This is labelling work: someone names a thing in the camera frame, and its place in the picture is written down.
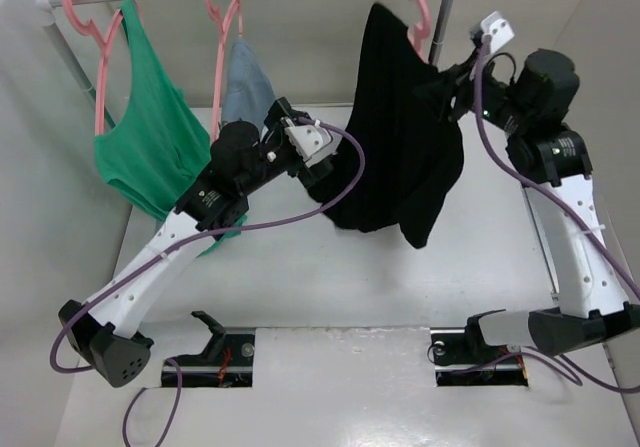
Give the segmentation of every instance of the green tank top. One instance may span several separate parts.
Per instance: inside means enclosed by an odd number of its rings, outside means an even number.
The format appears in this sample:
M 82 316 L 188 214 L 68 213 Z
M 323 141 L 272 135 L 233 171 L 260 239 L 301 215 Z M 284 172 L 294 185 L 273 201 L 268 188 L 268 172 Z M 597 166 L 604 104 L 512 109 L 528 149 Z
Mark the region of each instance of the green tank top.
M 129 202 L 164 220 L 209 162 L 209 135 L 162 68 L 134 2 L 123 2 L 120 9 L 131 56 L 131 93 L 122 120 L 95 137 L 96 166 Z

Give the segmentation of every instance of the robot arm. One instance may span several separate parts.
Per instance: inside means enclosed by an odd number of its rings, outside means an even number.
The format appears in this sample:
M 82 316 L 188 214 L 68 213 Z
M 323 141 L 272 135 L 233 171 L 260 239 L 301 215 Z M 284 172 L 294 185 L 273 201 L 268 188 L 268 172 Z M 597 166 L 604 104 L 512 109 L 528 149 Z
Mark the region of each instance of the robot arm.
M 479 47 L 482 36 L 493 36 L 498 27 L 501 47 L 509 40 L 509 33 L 512 36 L 508 23 L 498 13 L 488 19 L 492 27 L 485 20 L 472 31 L 472 39 Z M 473 107 L 470 77 L 475 60 L 474 52 L 464 64 L 449 71 L 449 88 L 455 96 L 448 112 L 452 118 L 458 119 Z M 505 85 L 493 78 L 492 60 L 482 73 L 475 73 L 483 76 L 483 117 L 507 133 L 507 153 L 515 170 L 569 205 L 587 231 L 540 192 L 523 185 L 534 227 L 546 240 L 555 267 L 558 307 L 478 314 L 468 319 L 463 333 L 457 329 L 447 335 L 446 329 L 440 329 L 439 338 L 432 338 L 440 342 L 441 352 L 446 352 L 436 358 L 439 365 L 484 363 L 497 357 L 497 347 L 502 346 L 531 346 L 544 354 L 558 355 L 640 327 L 640 306 L 629 303 L 611 266 L 586 236 L 593 233 L 604 244 L 586 146 L 580 135 L 563 123 L 579 86 L 573 62 L 558 52 L 540 49 L 527 57 L 518 80 Z
M 85 314 L 68 335 L 72 347 L 112 386 L 131 382 L 144 369 L 153 340 L 138 332 L 142 319 L 164 289 L 221 236 L 185 242 L 164 254 L 168 247 L 200 232 L 235 225 L 249 210 L 249 194 L 284 172 L 298 177 L 305 186 L 330 172 L 329 159 L 309 165 L 329 145 L 331 135 L 318 125 L 296 125 L 294 119 L 300 117 L 309 116 L 293 110 L 282 98 L 269 110 L 265 121 L 269 131 L 263 140 L 248 122 L 227 124 L 211 145 L 211 162 L 177 201 L 155 236 L 118 276 L 87 299 L 94 300 L 151 259 L 162 256 L 136 280 Z M 62 324 L 81 308 L 81 303 L 68 301 L 58 314 Z

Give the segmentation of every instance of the plastic hanger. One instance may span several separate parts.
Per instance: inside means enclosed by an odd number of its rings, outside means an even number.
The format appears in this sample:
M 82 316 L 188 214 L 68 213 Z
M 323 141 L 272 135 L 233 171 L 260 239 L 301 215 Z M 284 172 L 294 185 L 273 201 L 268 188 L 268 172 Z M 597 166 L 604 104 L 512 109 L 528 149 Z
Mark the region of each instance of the plastic hanger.
M 242 37 L 242 4 L 240 0 L 232 0 L 227 8 L 227 12 L 224 19 L 220 17 L 220 8 L 213 5 L 212 0 L 204 0 L 207 6 L 207 12 L 209 17 L 218 26 L 218 54 L 216 61 L 216 75 L 213 86 L 213 108 L 212 108 L 212 122 L 211 122 L 211 142 L 215 142 L 219 135 L 218 124 L 220 122 L 220 97 L 222 91 L 222 71 L 224 70 L 224 50 L 227 43 L 227 36 L 229 35 L 229 28 L 233 21 L 233 16 L 238 13 L 238 37 Z
M 409 29 L 408 38 L 413 46 L 413 50 L 420 56 L 422 60 L 427 62 L 422 53 L 422 46 L 424 41 L 431 36 L 431 15 L 429 14 L 429 7 L 426 0 L 413 0 L 418 4 L 420 9 L 420 15 L 422 16 L 421 22 L 413 24 L 413 30 Z
M 82 22 L 76 15 L 73 7 L 72 0 L 61 0 L 62 8 L 64 9 L 69 23 L 74 29 L 81 35 L 91 36 L 98 44 L 100 48 L 100 64 L 98 67 L 98 81 L 96 85 L 96 117 L 95 117 L 95 135 L 104 134 L 104 98 L 105 90 L 107 86 L 107 73 L 109 70 L 109 57 L 111 55 L 111 48 L 116 38 L 118 28 L 122 23 L 124 16 L 120 9 L 116 10 L 115 14 L 111 18 L 109 27 L 107 28 L 107 35 L 102 36 L 98 26 L 89 19 L 87 22 Z

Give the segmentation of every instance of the black cloth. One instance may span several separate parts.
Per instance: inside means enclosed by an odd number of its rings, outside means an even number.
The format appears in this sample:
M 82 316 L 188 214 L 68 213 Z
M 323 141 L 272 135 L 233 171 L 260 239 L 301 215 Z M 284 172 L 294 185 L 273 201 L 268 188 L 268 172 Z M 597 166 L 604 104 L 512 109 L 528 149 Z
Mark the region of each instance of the black cloth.
M 354 190 L 325 212 L 342 229 L 372 232 L 399 223 L 407 241 L 424 247 L 447 192 L 464 163 L 456 123 L 440 121 L 443 99 L 418 99 L 413 89 L 441 81 L 407 40 L 407 26 L 381 4 L 369 13 L 358 81 L 347 131 L 366 156 Z M 353 178 L 358 154 L 341 141 L 334 170 L 308 189 L 320 203 L 333 199 Z

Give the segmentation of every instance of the hanging garment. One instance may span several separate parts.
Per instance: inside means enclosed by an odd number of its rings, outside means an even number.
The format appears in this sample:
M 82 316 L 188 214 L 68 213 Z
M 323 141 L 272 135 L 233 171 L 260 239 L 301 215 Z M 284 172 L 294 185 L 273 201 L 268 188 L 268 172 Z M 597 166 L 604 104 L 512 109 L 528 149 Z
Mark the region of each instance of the hanging garment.
M 131 56 L 131 95 L 120 123 L 95 137 L 96 165 L 107 184 L 164 220 L 209 162 L 209 135 L 160 64 L 134 2 L 123 2 L 120 9 Z
M 276 101 L 269 78 L 247 42 L 240 38 L 231 48 L 227 94 L 222 104 L 222 125 L 244 120 L 264 132 L 264 119 Z
M 462 134 L 439 120 L 439 108 L 413 95 L 439 80 L 407 39 L 407 26 L 375 4 L 364 32 L 355 100 L 347 131 L 366 155 L 356 187 L 325 214 L 342 229 L 372 232 L 400 224 L 407 241 L 424 247 L 447 192 L 462 172 Z M 341 142 L 334 170 L 309 189 L 317 202 L 333 199 L 351 181 L 358 155 Z

